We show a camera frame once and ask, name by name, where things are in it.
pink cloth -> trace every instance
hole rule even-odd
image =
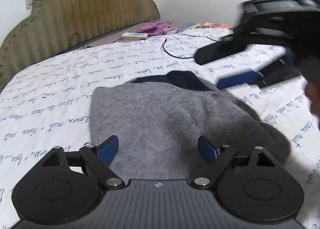
[[[170,28],[168,24],[163,22],[153,22],[145,24],[137,29],[137,33],[147,33],[148,36],[160,36],[164,33],[164,28]]]

bed sheet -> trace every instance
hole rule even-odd
[[[220,28],[183,32],[213,39],[228,33],[230,30]],[[167,51],[181,59],[162,50],[166,38]],[[9,228],[19,220],[11,202],[12,189],[48,150],[60,145],[65,151],[76,151],[91,143],[89,110],[96,87],[113,87],[172,70],[192,71],[215,83],[224,74],[258,69],[284,53],[282,47],[253,45],[204,66],[185,59],[210,42],[180,34],[118,42],[58,55],[18,73],[0,94],[0,226]],[[246,84],[229,90],[290,140],[292,153],[286,169],[305,191],[298,220],[306,228],[318,229],[320,133],[318,120],[308,111],[304,83],[300,77],[261,90]]]

folded gray garment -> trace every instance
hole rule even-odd
[[[184,90],[162,82],[98,87],[91,103],[92,143],[118,136],[119,151],[110,168],[125,182],[205,176],[210,167],[197,149],[200,135],[242,154],[262,146],[284,164],[290,153],[284,135],[230,93],[213,90]]]

brown upholstered headboard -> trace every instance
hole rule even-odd
[[[160,18],[153,0],[35,0],[0,48],[0,91],[24,68],[102,34]],[[78,33],[81,40],[72,38]]]

black circular motor housing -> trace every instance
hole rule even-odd
[[[45,166],[45,160],[40,160],[12,191],[19,217],[44,225],[76,220],[89,213],[99,200],[100,189],[91,178],[71,171],[67,163]]]
[[[295,218],[304,193],[283,168],[255,167],[223,178],[217,187],[217,198],[240,219],[272,224]]]

